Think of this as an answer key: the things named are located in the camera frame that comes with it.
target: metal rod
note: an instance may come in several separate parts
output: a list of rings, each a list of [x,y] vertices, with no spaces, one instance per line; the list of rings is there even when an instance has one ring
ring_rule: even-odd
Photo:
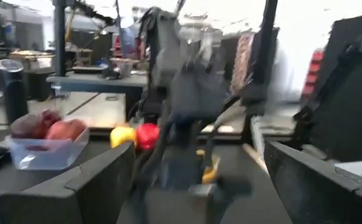
[[[124,41],[123,31],[121,29],[121,15],[120,15],[120,8],[118,7],[118,0],[115,1],[116,11],[117,11],[117,27],[118,27],[118,36],[120,37],[120,45],[121,45],[121,53],[123,58],[126,58],[126,45]]]
[[[265,75],[269,65],[269,53],[271,51],[272,31],[274,29],[276,8],[278,0],[267,0],[264,9],[264,16],[261,23],[261,41],[257,54],[257,61],[254,65],[253,82],[264,84],[268,78]]]
[[[56,75],[66,76],[65,64],[65,7],[66,1],[54,0],[54,22],[55,22],[55,70]]]

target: table surface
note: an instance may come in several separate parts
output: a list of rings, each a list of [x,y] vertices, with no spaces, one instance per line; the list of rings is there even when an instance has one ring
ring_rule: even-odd
[[[75,74],[74,72],[67,73],[67,77],[51,76],[46,80],[47,82],[60,82],[60,83],[79,83],[91,85],[112,85],[112,86],[131,86],[131,87],[145,87],[147,83],[146,76],[144,75],[131,75],[128,78],[119,80],[106,80],[100,78],[96,74]]]

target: black metal bar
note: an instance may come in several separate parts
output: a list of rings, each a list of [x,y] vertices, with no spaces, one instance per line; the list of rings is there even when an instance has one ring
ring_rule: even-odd
[[[56,75],[66,76],[65,64],[65,0],[54,0],[54,22],[55,22],[55,69]]]
[[[264,17],[262,18],[261,26],[261,40],[260,47],[257,54],[257,61],[253,67],[253,82],[264,84],[267,80],[265,78],[265,71],[269,64],[269,53],[271,48],[272,30],[274,29],[276,8],[278,0],[267,0],[264,9]]]
[[[264,17],[261,23],[261,40],[258,51],[257,61],[253,67],[254,75],[253,82],[257,84],[265,84],[267,81],[265,78],[265,70],[269,63],[269,53],[271,46],[272,31],[274,29],[276,8],[278,0],[267,0],[264,9]],[[251,117],[254,115],[248,113],[244,120],[244,127],[242,130],[242,142],[246,144],[253,144],[251,133]]]
[[[101,21],[105,22],[107,26],[115,25],[115,20],[108,16],[103,16],[99,13],[97,13],[92,7],[80,2],[73,0],[72,2],[74,4],[74,7],[82,11],[86,16],[100,19]]]
[[[115,1],[116,4],[116,11],[117,11],[117,27],[118,27],[118,36],[120,37],[120,45],[121,45],[121,54],[123,55],[123,58],[126,58],[126,45],[124,42],[124,36],[123,31],[121,29],[121,15],[120,15],[120,7],[118,6],[118,0]]]

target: orange object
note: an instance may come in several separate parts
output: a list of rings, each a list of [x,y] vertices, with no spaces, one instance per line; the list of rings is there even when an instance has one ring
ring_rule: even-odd
[[[138,140],[139,149],[151,150],[156,146],[156,142],[160,135],[160,128],[151,123],[140,125],[136,129],[136,138]]]

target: box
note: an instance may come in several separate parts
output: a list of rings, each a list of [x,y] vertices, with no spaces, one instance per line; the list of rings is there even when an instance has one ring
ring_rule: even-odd
[[[75,140],[13,139],[6,138],[12,162],[20,170],[62,170],[71,166],[89,141],[89,130]],[[31,147],[49,148],[48,151],[29,150]]]

